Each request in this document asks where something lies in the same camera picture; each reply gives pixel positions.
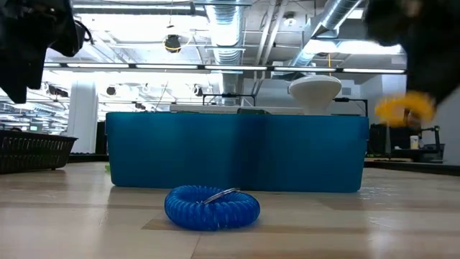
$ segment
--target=ceiling duct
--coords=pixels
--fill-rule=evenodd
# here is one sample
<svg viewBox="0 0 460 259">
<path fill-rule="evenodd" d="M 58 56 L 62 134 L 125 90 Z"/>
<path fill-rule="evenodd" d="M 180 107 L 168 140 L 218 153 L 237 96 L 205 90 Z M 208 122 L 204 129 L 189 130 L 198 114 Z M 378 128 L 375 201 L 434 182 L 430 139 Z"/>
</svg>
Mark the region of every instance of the ceiling duct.
<svg viewBox="0 0 460 259">
<path fill-rule="evenodd" d="M 242 52 L 232 47 L 242 43 L 242 19 L 244 8 L 241 6 L 206 6 L 211 22 L 211 41 L 213 45 L 223 47 L 214 49 L 214 58 L 219 65 L 240 65 Z M 242 93 L 242 74 L 222 73 L 221 93 Z M 225 105 L 235 105 L 238 101 L 224 99 Z"/>
<path fill-rule="evenodd" d="M 361 3 L 361 0 L 329 0 L 324 11 L 309 19 L 303 31 L 305 45 L 290 62 L 290 66 L 307 66 L 317 53 L 308 48 L 311 38 L 335 38 L 339 34 L 339 27 L 345 22 L 351 12 Z"/>
</svg>

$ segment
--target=plastic bin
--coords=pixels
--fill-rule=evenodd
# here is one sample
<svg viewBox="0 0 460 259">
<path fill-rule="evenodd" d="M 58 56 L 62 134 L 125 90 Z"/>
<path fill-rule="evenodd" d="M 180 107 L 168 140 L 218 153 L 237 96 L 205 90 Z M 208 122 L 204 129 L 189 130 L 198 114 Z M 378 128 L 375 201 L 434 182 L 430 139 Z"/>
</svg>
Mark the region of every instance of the plastic bin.
<svg viewBox="0 0 460 259">
<path fill-rule="evenodd" d="M 0 130 L 0 173 L 62 168 L 74 137 Z"/>
<path fill-rule="evenodd" d="M 109 113 L 117 186 L 355 192 L 366 117 Z"/>
</svg>

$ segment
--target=silver ductwork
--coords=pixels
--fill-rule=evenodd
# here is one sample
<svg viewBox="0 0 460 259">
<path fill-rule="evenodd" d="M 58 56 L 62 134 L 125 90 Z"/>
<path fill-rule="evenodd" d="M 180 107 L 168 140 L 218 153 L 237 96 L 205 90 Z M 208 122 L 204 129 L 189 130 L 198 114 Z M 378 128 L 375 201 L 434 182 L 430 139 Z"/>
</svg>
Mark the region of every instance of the silver ductwork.
<svg viewBox="0 0 460 259">
<path fill-rule="evenodd" d="M 317 17 L 309 19 L 304 30 L 305 46 L 295 56 L 289 65 L 307 66 L 317 53 L 308 49 L 308 41 L 327 31 L 338 30 L 351 12 L 361 3 L 361 0 L 329 0 L 324 11 Z"/>
<path fill-rule="evenodd" d="M 219 47 L 238 47 L 242 44 L 242 20 L 244 8 L 241 6 L 207 6 L 211 22 L 211 41 Z M 236 49 L 216 49 L 214 58 L 219 65 L 240 65 L 242 52 Z M 242 93 L 242 74 L 222 73 L 221 93 Z M 235 105 L 235 100 L 224 99 L 225 105 Z"/>
<path fill-rule="evenodd" d="M 122 5 L 114 3 L 92 2 L 74 4 L 74 14 L 133 14 L 133 15 L 178 15 L 207 17 L 203 6 L 194 4 L 171 4 L 171 5 Z"/>
</svg>

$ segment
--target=blue plastic bin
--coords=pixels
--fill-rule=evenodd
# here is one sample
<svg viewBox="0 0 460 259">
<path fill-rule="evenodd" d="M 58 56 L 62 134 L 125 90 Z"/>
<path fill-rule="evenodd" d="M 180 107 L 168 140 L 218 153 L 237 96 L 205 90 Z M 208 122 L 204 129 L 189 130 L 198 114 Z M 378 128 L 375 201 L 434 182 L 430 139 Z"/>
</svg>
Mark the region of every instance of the blue plastic bin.
<svg viewBox="0 0 460 259">
<path fill-rule="evenodd" d="M 355 192 L 366 117 L 109 113 L 116 186 Z"/>
</svg>

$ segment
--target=blue coiled keychain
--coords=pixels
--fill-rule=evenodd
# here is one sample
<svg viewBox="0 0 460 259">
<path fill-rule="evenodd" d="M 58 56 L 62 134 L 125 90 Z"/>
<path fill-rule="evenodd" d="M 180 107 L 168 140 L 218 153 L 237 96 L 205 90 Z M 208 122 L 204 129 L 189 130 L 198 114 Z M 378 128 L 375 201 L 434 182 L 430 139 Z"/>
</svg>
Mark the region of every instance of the blue coiled keychain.
<svg viewBox="0 0 460 259">
<path fill-rule="evenodd" d="M 176 225 L 199 231 L 216 231 L 252 224 L 260 213 L 259 202 L 232 188 L 181 186 L 165 200 L 166 215 Z"/>
</svg>

